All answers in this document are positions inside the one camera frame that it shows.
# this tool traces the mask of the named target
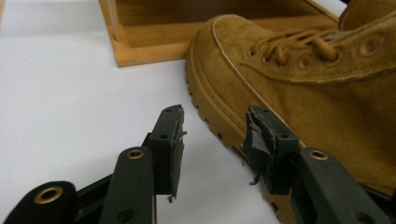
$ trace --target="boot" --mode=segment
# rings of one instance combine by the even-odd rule
[[[338,27],[342,31],[354,30],[395,9],[395,0],[352,0],[341,14]]]
[[[248,105],[265,107],[300,137],[301,148],[331,151],[360,183],[391,195],[396,11],[359,25],[351,13],[343,18],[352,30],[274,33],[235,15],[216,17],[191,41],[189,92],[226,147],[240,148]]]

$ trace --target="boot sole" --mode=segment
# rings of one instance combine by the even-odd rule
[[[205,77],[200,76],[196,68],[194,57],[195,38],[191,41],[186,55],[186,80],[192,103],[198,108],[202,120],[207,120],[209,130],[218,135],[226,147],[235,148],[246,159],[241,151],[241,144],[245,139],[245,123],[235,119],[237,116],[228,106],[205,84]],[[271,195],[263,191],[265,201],[271,204],[278,219],[285,224],[295,224],[294,215],[290,206],[289,195]]]

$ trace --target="wooden shelf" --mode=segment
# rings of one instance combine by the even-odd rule
[[[237,14],[271,30],[336,27],[311,0],[99,0],[119,67],[183,59],[205,21]]]

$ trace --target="white table surface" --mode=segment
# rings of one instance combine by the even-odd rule
[[[279,223],[253,173],[200,120],[184,60],[118,68],[97,0],[7,0],[0,24],[0,221],[50,181],[111,174],[161,111],[185,109],[177,201],[158,223]]]

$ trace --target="brass rivet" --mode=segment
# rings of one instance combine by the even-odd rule
[[[321,151],[311,151],[309,155],[315,160],[319,161],[326,161],[327,159],[329,159],[329,156]]]
[[[376,55],[384,46],[384,36],[372,35],[361,41],[358,46],[358,53],[363,57]]]
[[[143,156],[145,156],[145,152],[142,151],[142,150],[139,150],[139,149],[129,151],[129,152],[126,154],[126,158],[128,158],[129,160],[140,159],[140,158],[142,158]]]
[[[61,187],[49,187],[47,189],[42,189],[35,196],[35,203],[44,204],[52,203],[57,200],[64,193],[64,189]]]

